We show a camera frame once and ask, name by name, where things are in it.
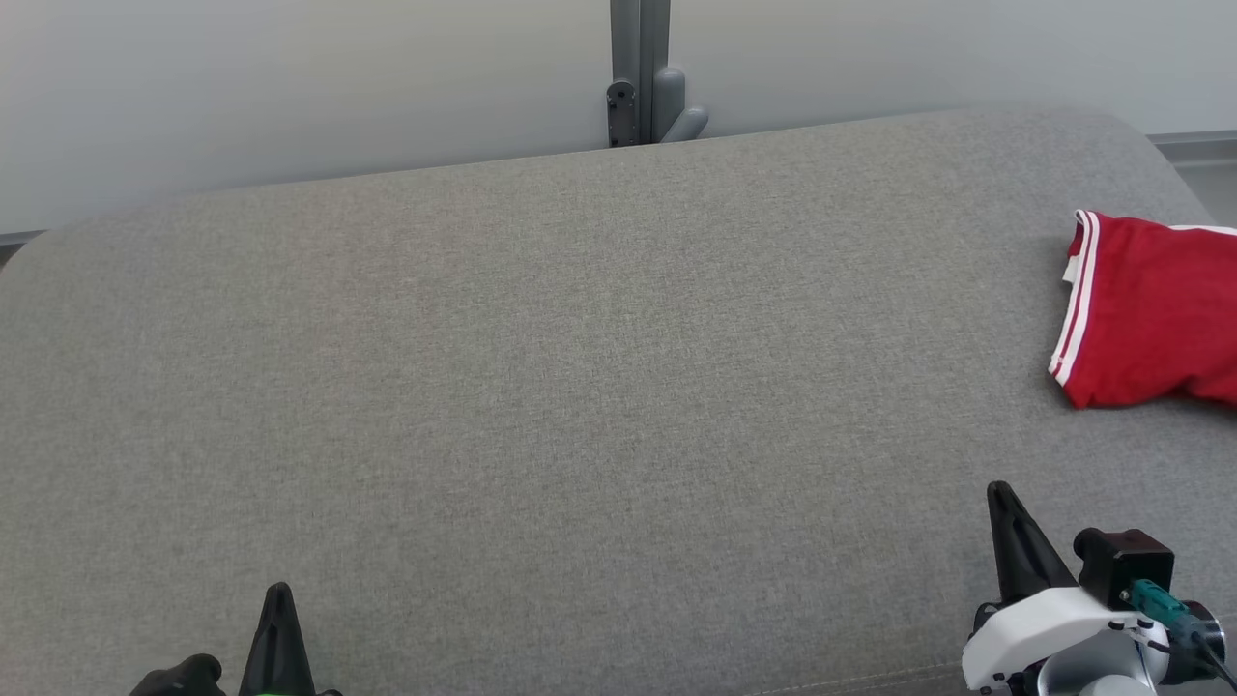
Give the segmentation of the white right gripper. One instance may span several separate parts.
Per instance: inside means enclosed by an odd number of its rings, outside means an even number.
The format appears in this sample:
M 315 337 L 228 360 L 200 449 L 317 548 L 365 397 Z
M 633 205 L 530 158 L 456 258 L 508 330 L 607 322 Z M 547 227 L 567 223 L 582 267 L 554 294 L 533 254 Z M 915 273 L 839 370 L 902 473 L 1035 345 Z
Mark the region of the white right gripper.
M 967 690 L 1013 690 L 1021 677 L 1028 692 L 1157 691 L 1165 679 L 1164 626 L 1110 611 L 1077 588 L 1007 481 L 991 481 L 986 494 L 999 603 L 1011 607 L 964 644 Z

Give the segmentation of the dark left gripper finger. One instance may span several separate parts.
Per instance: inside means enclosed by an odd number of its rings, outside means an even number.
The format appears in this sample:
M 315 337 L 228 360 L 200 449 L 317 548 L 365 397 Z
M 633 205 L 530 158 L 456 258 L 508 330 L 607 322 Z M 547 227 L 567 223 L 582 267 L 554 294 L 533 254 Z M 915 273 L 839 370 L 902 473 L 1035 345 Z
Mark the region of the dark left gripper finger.
M 239 682 L 240 695 L 318 694 L 306 656 L 294 597 L 286 582 L 266 591 L 259 626 Z

